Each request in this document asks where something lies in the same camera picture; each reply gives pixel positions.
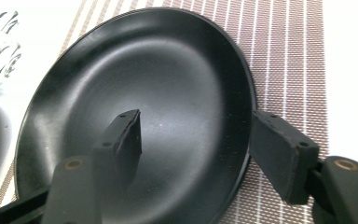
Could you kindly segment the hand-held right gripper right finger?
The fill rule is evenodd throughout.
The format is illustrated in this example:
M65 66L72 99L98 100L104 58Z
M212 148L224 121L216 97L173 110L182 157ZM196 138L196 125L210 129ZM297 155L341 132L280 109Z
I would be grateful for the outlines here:
M249 152L284 202L308 202L308 172L319 155L315 142L278 115L254 110Z

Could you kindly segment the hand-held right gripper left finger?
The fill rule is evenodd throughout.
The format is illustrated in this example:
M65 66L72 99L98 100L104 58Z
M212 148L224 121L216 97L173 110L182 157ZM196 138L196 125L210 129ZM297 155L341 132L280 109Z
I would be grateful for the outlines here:
M92 147L95 188L103 199L121 198L136 176L142 154L141 112L119 114Z

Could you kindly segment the striped brown white placemat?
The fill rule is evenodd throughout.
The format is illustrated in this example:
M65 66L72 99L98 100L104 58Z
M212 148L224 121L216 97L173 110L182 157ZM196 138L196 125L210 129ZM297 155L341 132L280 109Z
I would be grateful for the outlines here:
M132 9L178 7L221 25L240 46L255 80L257 104L328 151L322 0L18 0L24 45L7 106L20 127L32 91L75 40Z

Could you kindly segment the white table cover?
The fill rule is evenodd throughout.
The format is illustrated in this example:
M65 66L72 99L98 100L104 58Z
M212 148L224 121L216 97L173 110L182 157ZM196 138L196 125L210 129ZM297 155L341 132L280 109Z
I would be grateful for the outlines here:
M17 10L14 7L16 1L18 0L0 0L0 11ZM358 0L322 0L322 3L328 155L358 161ZM19 63L24 51L20 26L17 37L21 43L22 55L12 77L4 83L0 95L0 107L7 113L11 124L6 173L0 185L2 205L11 203L15 198L14 157L20 127L13 128L13 115L9 112L7 103L14 93L9 85L20 73ZM55 61L48 64L41 80Z

